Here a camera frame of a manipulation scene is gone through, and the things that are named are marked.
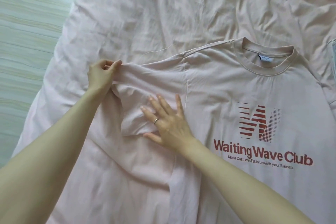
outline halftone dot pattern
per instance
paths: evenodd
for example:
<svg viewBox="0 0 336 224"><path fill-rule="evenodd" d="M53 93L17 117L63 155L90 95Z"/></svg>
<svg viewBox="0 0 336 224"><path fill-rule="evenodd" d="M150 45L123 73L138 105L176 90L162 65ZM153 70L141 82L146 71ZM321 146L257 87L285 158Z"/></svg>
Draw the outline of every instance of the halftone dot pattern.
<svg viewBox="0 0 336 224"><path fill-rule="evenodd" d="M282 115L281 109L275 108L273 110L269 120L267 121L265 131L261 135L259 141L268 142L268 143L272 142L273 136L280 122L281 115Z"/></svg>

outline right hand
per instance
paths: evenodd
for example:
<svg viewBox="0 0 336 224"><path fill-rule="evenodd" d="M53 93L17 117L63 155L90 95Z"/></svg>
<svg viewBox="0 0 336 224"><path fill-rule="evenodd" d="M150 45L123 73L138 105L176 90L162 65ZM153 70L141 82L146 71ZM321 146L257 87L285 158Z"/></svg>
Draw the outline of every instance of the right hand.
<svg viewBox="0 0 336 224"><path fill-rule="evenodd" d="M196 139L184 118L181 98L178 94L175 97L177 113L174 112L164 97L157 95L157 98L158 100L150 96L149 101L160 117L157 117L145 107L141 107L141 110L145 117L151 122L159 118L155 126L158 128L160 136L153 133L145 133L144 137L170 150L182 153L192 142L196 141Z"/></svg>

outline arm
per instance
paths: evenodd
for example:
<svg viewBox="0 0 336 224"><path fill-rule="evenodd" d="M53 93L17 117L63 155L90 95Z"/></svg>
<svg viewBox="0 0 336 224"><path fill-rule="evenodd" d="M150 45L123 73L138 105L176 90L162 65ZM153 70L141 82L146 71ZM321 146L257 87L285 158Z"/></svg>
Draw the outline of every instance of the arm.
<svg viewBox="0 0 336 224"><path fill-rule="evenodd" d="M244 224L313 224L299 209L267 185L213 154L195 139L184 119L182 103L176 96L177 114L165 99L158 95L149 98L160 116L155 123L160 136L144 136L174 150L193 163L219 189L230 207ZM157 117L142 107L144 115L152 122Z"/></svg>
<svg viewBox="0 0 336 224"><path fill-rule="evenodd" d="M90 66L83 97L0 170L0 224L47 221L120 64L100 60Z"/></svg>

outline hand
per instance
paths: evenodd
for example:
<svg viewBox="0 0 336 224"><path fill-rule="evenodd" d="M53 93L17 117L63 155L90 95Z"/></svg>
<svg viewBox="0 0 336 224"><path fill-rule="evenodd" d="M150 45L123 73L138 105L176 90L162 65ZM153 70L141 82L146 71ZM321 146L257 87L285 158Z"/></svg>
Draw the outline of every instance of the hand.
<svg viewBox="0 0 336 224"><path fill-rule="evenodd" d="M88 91L94 92L103 98L110 89L113 78L121 64L121 60L113 62L105 59L92 64L87 73L89 78Z"/></svg>
<svg viewBox="0 0 336 224"><path fill-rule="evenodd" d="M176 95L175 97L177 113L173 111L161 95L157 95L157 98L158 101L150 96L149 101L160 115L159 120L155 123L160 136L153 133L145 133L144 137L151 139L161 146L182 154L190 143L196 141L196 139L191 133L189 125L184 118L180 96ZM153 123L158 118L145 107L141 107L141 110L145 117Z"/></svg>

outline left hand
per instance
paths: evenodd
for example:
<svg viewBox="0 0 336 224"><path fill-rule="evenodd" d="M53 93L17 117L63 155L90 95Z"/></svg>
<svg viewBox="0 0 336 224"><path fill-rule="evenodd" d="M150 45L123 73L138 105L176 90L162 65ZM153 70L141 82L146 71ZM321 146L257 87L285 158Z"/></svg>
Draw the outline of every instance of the left hand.
<svg viewBox="0 0 336 224"><path fill-rule="evenodd" d="M121 60L114 62L101 59L90 65L89 72L87 73L89 78L88 91L94 92L103 98L110 89L113 78L118 72L121 64Z"/></svg>

